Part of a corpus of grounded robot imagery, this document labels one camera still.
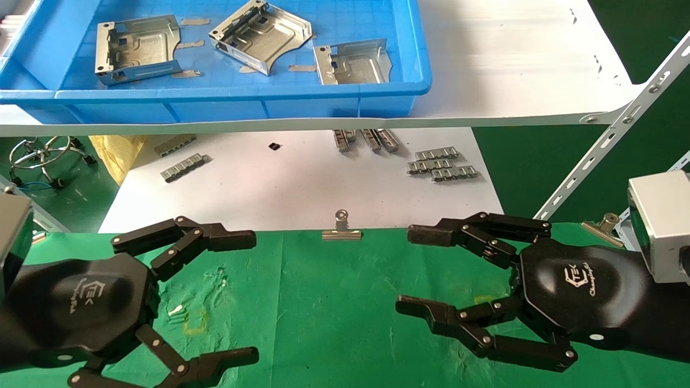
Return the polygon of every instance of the blue plastic tray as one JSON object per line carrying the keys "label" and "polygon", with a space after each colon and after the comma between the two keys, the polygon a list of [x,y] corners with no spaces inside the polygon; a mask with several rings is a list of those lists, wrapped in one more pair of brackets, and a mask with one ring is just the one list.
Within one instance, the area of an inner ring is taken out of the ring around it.
{"label": "blue plastic tray", "polygon": [[[162,124],[284,117],[404,117],[431,88],[431,68],[416,0],[275,0],[311,22],[315,39],[282,55],[269,77],[240,73],[242,64],[218,51],[208,32],[246,0],[36,0],[37,7],[0,58],[0,104],[17,104],[45,124]],[[96,25],[174,14],[209,17],[180,25],[175,59],[201,77],[171,76],[103,86],[93,72]],[[393,64],[387,84],[322,86],[314,45],[385,37]]]}

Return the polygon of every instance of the green floor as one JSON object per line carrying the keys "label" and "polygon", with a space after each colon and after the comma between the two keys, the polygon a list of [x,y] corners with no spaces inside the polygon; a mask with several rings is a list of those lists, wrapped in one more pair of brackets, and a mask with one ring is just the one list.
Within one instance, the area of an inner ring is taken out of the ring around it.
{"label": "green floor", "polygon": [[[688,0],[590,0],[590,4],[634,83],[645,82],[690,30]],[[598,220],[606,212],[622,211],[629,178],[665,171],[690,149],[689,95],[687,70],[551,220]],[[474,128],[474,132],[505,212],[531,217],[605,128],[536,126]],[[7,160],[17,141],[0,139],[0,157]],[[0,164],[3,174],[7,169],[6,162]],[[54,172],[69,182],[68,187],[58,193],[35,191],[31,196],[70,230],[97,231],[117,185],[104,168],[88,167],[78,157]]]}
{"label": "green floor", "polygon": [[[79,139],[86,147],[86,152],[97,158],[88,138]],[[0,172],[4,177],[9,177],[10,164],[7,161],[10,151],[20,140],[16,137],[0,138],[0,160],[3,161]],[[64,145],[64,139],[58,145]],[[48,189],[24,192],[71,231],[97,232],[118,189],[100,159],[98,164],[89,166],[78,154],[69,153],[51,164],[48,172],[53,178],[65,180],[66,187],[60,191]],[[46,181],[40,170],[18,170],[17,176],[24,183]]]}

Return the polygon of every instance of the white table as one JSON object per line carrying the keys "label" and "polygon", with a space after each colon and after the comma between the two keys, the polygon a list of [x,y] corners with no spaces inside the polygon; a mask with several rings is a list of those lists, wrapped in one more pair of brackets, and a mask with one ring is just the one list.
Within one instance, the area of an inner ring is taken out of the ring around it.
{"label": "white table", "polygon": [[[351,228],[395,228],[436,224],[442,217],[478,211],[502,213],[470,128],[395,130],[401,150],[372,153],[364,140],[340,154],[333,133],[280,131],[201,135],[196,142],[158,158],[164,139],[151,139],[115,198],[100,233],[122,233],[185,215],[197,222],[222,222],[228,229],[332,229],[335,212],[350,213]],[[283,146],[272,151],[268,145]],[[474,180],[433,183],[411,177],[406,162],[415,151],[455,146],[456,166],[472,164]],[[193,155],[213,161],[165,183],[160,172]]]}

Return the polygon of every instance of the metal shelf bracket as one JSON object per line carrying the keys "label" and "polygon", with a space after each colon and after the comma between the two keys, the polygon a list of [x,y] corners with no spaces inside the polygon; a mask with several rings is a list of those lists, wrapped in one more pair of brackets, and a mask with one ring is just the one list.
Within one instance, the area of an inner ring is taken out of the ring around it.
{"label": "metal shelf bracket", "polygon": [[644,88],[640,90],[638,96],[628,104],[618,118],[594,142],[589,151],[584,154],[575,168],[534,215],[534,218],[548,220],[688,64],[690,64],[690,31],[659,65]]}

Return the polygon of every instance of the white shelf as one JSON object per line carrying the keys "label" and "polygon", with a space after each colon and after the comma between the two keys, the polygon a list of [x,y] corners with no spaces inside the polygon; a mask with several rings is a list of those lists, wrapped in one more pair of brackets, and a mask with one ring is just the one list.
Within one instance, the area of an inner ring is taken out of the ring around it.
{"label": "white shelf", "polygon": [[[631,85],[587,0],[418,0],[433,87],[404,119],[0,126],[9,135],[218,133],[578,124],[629,103]],[[614,116],[601,116],[597,124]]]}

